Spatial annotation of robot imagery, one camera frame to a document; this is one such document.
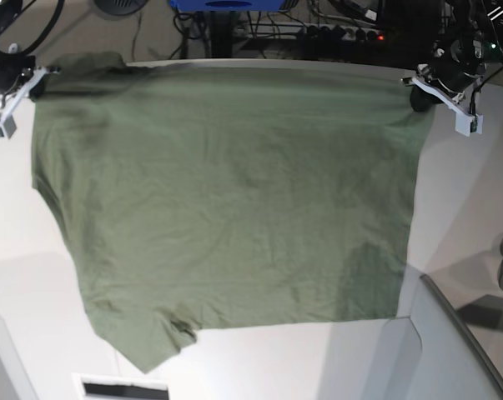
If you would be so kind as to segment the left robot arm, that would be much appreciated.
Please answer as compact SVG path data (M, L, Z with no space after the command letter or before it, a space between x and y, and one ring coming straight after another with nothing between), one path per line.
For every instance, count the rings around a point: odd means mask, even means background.
M468 111L476 112L476 100L491 80L490 64L503 68L503 1L446 1L450 21L435 40L432 59L416 68L415 76L441 90L455 103L473 88Z

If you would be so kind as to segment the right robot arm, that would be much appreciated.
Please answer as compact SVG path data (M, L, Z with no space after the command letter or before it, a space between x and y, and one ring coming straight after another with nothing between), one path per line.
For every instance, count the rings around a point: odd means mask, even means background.
M33 4L23 6L23 1L0 1L0 37L5 33ZM13 93L33 75L36 69L35 57L32 55L47 38L57 23L65 2L57 1L53 15L40 35L27 48L16 53L0 50L0 95Z

